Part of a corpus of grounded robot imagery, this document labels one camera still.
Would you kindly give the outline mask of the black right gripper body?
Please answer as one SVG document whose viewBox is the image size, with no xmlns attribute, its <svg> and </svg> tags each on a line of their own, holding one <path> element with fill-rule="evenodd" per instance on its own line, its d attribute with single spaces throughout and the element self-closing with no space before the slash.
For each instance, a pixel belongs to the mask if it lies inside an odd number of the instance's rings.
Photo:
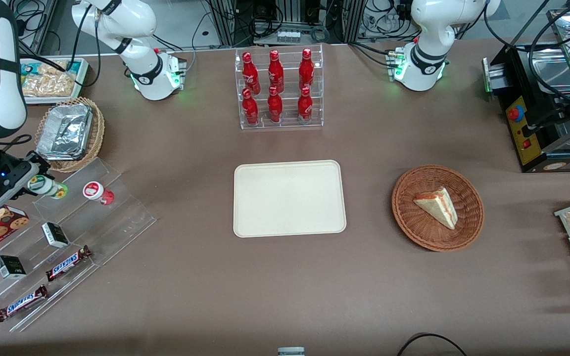
<svg viewBox="0 0 570 356">
<path fill-rule="evenodd" d="M 36 195 L 28 190 L 29 181 L 36 175 L 37 155 L 27 155 L 23 159 L 0 155 L 0 206 L 24 194 Z"/>
</svg>

